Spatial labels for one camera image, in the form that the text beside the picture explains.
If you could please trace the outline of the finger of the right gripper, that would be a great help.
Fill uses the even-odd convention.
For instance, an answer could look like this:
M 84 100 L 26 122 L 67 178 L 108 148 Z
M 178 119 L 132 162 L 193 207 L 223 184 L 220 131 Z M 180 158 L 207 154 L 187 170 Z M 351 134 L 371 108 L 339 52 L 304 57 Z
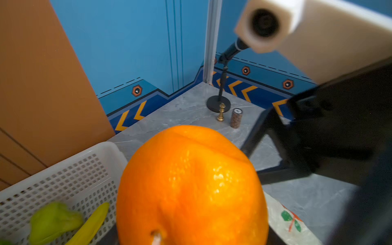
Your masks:
M 266 135 L 272 139 L 282 160 L 278 166 L 256 172 L 262 185 L 305 178 L 312 174 L 299 137 L 290 126 L 283 124 L 274 108 L 260 114 L 241 151 L 250 158 Z

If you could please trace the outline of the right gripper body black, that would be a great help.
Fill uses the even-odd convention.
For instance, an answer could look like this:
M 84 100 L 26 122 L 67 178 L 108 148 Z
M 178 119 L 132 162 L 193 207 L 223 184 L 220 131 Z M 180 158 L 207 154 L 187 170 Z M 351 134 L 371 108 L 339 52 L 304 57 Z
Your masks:
M 330 245 L 392 240 L 392 60 L 293 96 L 291 126 L 318 173 L 359 186 Z

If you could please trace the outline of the yellowish translucent plastic bag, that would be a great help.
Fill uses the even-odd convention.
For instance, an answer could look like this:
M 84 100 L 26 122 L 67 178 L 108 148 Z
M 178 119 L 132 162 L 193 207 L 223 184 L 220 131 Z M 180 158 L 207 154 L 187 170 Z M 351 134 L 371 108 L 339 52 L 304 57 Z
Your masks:
M 270 230 L 282 239 L 285 245 L 322 245 L 304 222 L 279 201 L 264 192 L 268 210 Z

